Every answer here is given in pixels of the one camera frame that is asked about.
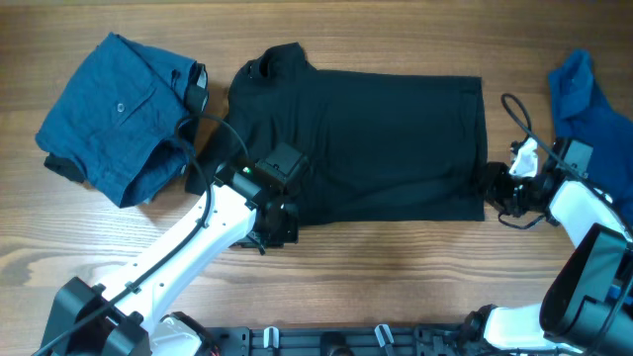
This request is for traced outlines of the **black t-shirt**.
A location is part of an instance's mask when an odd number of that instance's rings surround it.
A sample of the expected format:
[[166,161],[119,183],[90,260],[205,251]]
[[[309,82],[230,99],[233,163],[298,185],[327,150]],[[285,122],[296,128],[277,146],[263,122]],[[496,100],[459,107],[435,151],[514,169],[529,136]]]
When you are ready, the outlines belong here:
[[313,67],[299,44],[268,48],[228,89],[203,171],[288,144],[308,162],[294,205],[304,225],[480,221],[488,159],[482,81]]

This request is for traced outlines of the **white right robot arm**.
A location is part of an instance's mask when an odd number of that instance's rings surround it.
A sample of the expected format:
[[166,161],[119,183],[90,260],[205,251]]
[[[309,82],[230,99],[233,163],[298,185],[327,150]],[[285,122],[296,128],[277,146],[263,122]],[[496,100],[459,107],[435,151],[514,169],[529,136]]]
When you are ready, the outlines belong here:
[[629,355],[632,232],[585,173],[591,146],[558,139],[544,165],[537,142],[511,146],[511,165],[490,163],[482,188],[502,216],[528,212],[561,226],[575,247],[542,303],[469,314],[458,346],[480,355]]

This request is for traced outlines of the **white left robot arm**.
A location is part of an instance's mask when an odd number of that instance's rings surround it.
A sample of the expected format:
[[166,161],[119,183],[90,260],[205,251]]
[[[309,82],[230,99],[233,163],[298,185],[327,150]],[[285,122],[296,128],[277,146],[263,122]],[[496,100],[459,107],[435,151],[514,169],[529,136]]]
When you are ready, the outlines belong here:
[[132,262],[94,285],[74,277],[56,293],[39,354],[220,354],[216,337],[169,308],[225,250],[264,254],[297,241],[289,200],[307,168],[286,143],[222,166],[196,206]]

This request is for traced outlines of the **blue polo shirt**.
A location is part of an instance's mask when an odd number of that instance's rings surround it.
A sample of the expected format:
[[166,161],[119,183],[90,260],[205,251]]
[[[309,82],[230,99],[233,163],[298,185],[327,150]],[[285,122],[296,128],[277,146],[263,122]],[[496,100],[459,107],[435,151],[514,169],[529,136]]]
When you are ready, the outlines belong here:
[[555,133],[593,147],[588,179],[603,187],[632,222],[632,122],[615,112],[600,89],[588,51],[575,50],[548,74]]

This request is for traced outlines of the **folded navy blue shirt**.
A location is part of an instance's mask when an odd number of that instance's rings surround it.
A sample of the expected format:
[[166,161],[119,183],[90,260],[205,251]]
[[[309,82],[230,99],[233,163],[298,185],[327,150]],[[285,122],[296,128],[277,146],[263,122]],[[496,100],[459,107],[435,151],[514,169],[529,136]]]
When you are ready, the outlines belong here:
[[110,33],[71,76],[35,136],[45,167],[89,183],[119,208],[184,173],[204,111],[204,64]]

